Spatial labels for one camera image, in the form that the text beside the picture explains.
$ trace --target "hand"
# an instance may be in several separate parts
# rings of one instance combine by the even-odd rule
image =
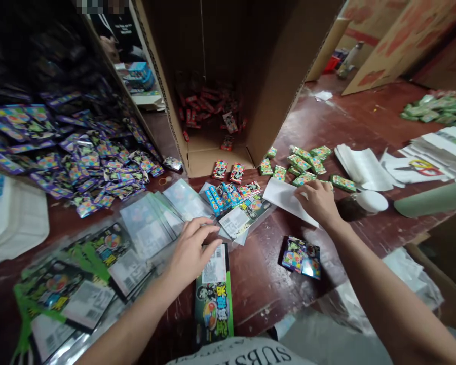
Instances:
[[[210,233],[219,231],[220,227],[210,225],[212,223],[210,219],[199,217],[184,224],[172,260],[164,274],[177,294],[201,274],[216,248],[223,242],[215,239],[204,249],[201,246]]]
[[[298,187],[294,195],[307,214],[323,227],[333,221],[341,220],[334,201],[334,193],[329,182],[321,182],[319,180],[310,181]]]

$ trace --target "person's right hand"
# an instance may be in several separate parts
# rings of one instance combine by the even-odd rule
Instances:
[[[336,208],[334,193],[329,182],[313,180],[298,187],[294,192],[304,210],[323,227],[341,217]]]

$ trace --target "wooden table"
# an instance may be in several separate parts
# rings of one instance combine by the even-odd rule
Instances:
[[[333,96],[326,103],[317,102],[314,98],[314,93],[321,90],[340,94],[343,89],[344,84],[333,76],[323,76],[319,83],[307,84],[274,143],[278,149],[276,164],[288,166],[286,158],[291,144],[305,149],[320,145],[333,149],[338,144],[345,143],[354,150],[372,148],[379,156],[386,147],[390,153],[395,152],[410,139],[442,127],[399,118],[398,114],[407,103],[420,99],[426,93],[424,89],[408,83],[394,83],[345,97]],[[322,179],[329,179],[331,174],[345,176],[334,155],[324,166],[328,173]],[[185,175],[173,172],[169,172],[169,175],[174,180],[186,178]],[[292,181],[292,176],[287,176],[287,181]],[[265,187],[269,178],[261,177],[257,170],[249,170],[245,172],[243,180],[257,180]],[[198,191],[205,181],[218,184],[217,180],[209,178],[190,179],[189,183]],[[152,191],[163,191],[171,184],[160,186],[159,179],[155,179],[148,187]],[[438,182],[413,184],[384,195],[393,201],[439,185]],[[347,193],[336,189],[336,199],[346,195]],[[51,205],[55,201],[50,199],[49,203]],[[113,211],[104,210],[83,220],[79,219],[73,208],[52,206],[49,211],[51,233],[47,240],[17,259],[0,264],[0,363],[9,361],[18,339],[20,317],[12,295],[12,286],[18,280],[21,270],[34,256],[61,237],[77,235],[102,219],[117,214],[118,206],[115,205]],[[352,227],[365,244],[377,255],[384,257],[451,215],[452,213],[443,213],[409,219],[390,207],[377,216],[352,223]],[[303,230],[312,243],[321,247],[321,281],[291,274],[277,264],[283,236],[290,234],[302,238]],[[265,331],[286,314],[310,305],[347,279],[327,233],[322,229],[314,229],[281,209],[277,209],[249,235],[244,247],[238,247],[230,253],[230,267],[237,336],[255,336]],[[141,362],[165,363],[192,353],[195,329],[192,318],[193,291],[194,285],[189,286],[169,307]]]

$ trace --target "t-shirt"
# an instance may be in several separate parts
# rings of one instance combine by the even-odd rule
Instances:
[[[183,365],[314,365],[279,342],[263,337],[231,337],[202,347],[168,364]]]

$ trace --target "bottle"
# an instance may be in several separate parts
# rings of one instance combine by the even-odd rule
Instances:
[[[338,200],[336,206],[341,218],[351,222],[384,211],[389,207],[389,203],[382,194],[365,190]]]
[[[350,66],[364,44],[365,44],[365,42],[359,41],[356,44],[356,46],[354,46],[352,48],[352,50],[350,51],[348,56],[345,58],[345,60],[343,61],[343,63],[341,64],[341,66],[338,69],[338,77],[340,79],[344,80],[348,77],[348,74],[350,73]]]

